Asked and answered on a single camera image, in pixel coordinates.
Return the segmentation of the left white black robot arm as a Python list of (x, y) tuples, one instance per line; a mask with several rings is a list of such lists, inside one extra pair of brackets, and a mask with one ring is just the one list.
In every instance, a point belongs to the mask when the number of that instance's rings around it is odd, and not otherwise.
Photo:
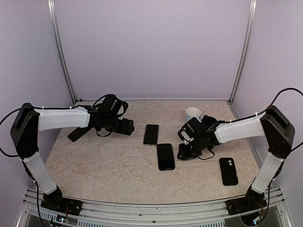
[(66, 199), (60, 195), (60, 189), (48, 174), (39, 154), (38, 133), (52, 129), (74, 128), (69, 135), (71, 141), (76, 141), (91, 128), (130, 136), (134, 131), (134, 122), (122, 118), (122, 115), (118, 114), (119, 110), (116, 108), (111, 112), (102, 105), (45, 108), (34, 107), (30, 103), (24, 103), (16, 110), (18, 114), (10, 130), (16, 152), (29, 175), (43, 193), (48, 195), (47, 201), (54, 209), (62, 210), (66, 206)]

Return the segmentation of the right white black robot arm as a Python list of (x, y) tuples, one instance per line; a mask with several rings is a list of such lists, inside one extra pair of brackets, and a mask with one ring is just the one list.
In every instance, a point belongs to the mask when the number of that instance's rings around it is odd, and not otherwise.
[(252, 137), (265, 137), (268, 154), (253, 180), (250, 192), (242, 199), (242, 206), (252, 210), (257, 206), (271, 181), (293, 151), (295, 129), (282, 112), (274, 105), (252, 116), (234, 121), (218, 121), (205, 115), (201, 120), (193, 117), (178, 131), (182, 143), (177, 158), (190, 160), (202, 155), (204, 149), (212, 150), (230, 141)]

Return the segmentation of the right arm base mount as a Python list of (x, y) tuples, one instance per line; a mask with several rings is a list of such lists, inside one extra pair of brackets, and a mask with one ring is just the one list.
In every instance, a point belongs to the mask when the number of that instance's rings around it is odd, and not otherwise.
[(264, 195), (260, 196), (244, 196), (237, 199), (228, 200), (226, 202), (229, 215), (235, 215), (240, 213), (249, 212), (252, 210), (266, 207), (267, 202)]

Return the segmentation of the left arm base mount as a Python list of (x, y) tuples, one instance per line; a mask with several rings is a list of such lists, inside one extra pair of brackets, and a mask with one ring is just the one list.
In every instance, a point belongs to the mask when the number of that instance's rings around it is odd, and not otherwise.
[(63, 197), (58, 187), (50, 194), (43, 193), (41, 202), (43, 208), (75, 216), (80, 215), (82, 205), (83, 202), (80, 200)]

